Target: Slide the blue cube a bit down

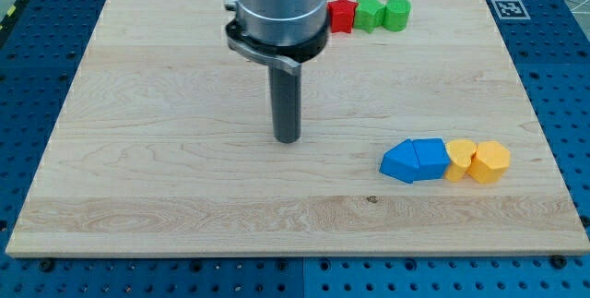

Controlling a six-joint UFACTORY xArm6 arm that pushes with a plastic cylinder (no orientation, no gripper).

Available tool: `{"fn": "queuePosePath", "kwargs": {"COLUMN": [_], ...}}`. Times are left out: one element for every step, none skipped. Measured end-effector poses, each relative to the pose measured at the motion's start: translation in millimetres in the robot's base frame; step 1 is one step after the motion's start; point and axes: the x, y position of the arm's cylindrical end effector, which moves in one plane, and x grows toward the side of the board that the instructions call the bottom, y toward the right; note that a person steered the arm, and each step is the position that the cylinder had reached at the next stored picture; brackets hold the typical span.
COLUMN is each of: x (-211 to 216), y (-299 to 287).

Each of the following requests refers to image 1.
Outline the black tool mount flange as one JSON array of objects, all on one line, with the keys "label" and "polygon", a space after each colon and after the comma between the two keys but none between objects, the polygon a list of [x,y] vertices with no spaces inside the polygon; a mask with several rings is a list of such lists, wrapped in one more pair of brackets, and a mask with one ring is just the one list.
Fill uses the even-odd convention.
[{"label": "black tool mount flange", "polygon": [[250,61],[299,75],[301,65],[317,56],[329,38],[329,17],[238,18],[225,26],[229,48]]}]

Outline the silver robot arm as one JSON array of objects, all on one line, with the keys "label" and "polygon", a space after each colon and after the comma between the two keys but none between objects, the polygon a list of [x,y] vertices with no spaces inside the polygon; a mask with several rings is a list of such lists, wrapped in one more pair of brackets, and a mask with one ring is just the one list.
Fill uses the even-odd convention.
[{"label": "silver robot arm", "polygon": [[235,13],[225,28],[229,48],[268,67],[275,139],[297,141],[302,64],[327,43],[327,0],[225,0],[224,5]]}]

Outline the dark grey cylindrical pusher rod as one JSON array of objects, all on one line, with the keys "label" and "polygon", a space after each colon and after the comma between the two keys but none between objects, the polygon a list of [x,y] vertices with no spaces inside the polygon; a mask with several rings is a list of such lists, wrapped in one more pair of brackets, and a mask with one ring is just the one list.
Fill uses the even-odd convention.
[{"label": "dark grey cylindrical pusher rod", "polygon": [[301,136],[301,75],[268,68],[274,137],[293,143]]}]

